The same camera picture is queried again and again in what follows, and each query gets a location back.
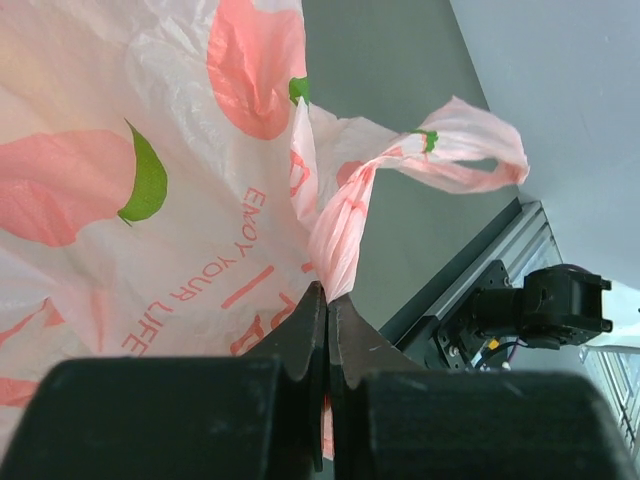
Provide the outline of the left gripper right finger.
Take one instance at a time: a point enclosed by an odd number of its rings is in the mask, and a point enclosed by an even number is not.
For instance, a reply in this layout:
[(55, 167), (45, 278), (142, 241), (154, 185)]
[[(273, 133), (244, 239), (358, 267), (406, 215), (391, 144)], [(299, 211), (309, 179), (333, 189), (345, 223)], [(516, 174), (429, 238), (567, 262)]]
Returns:
[(364, 378), (374, 372), (423, 368), (393, 346), (344, 295), (328, 304), (328, 396), (337, 479), (373, 479), (369, 402)]

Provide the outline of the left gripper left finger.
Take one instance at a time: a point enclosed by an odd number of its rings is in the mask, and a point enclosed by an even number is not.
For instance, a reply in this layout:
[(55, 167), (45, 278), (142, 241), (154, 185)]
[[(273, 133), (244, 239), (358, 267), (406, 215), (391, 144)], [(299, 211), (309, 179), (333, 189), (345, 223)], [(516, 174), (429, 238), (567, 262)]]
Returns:
[(323, 469), (326, 299), (312, 282), (289, 317), (247, 354), (274, 367), (266, 410), (267, 473)]

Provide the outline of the pink plastic bag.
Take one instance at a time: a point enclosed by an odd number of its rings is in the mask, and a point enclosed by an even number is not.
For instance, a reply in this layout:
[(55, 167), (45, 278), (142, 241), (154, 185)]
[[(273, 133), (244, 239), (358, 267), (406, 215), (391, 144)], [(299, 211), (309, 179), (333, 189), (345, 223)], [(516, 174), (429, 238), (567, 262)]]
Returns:
[(406, 133), (309, 98), (298, 1), (1, 5), (1, 443), (89, 356), (243, 354), (312, 281), (354, 287), (375, 174), (522, 183), (452, 99)]

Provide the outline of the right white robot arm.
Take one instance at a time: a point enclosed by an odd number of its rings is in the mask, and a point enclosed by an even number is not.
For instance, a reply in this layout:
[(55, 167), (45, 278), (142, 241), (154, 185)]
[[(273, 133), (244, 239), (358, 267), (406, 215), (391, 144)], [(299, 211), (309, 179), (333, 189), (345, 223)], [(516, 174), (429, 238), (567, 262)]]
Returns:
[(521, 287), (478, 289), (469, 314), (470, 332), (531, 348), (639, 349), (639, 291), (575, 265), (533, 271)]

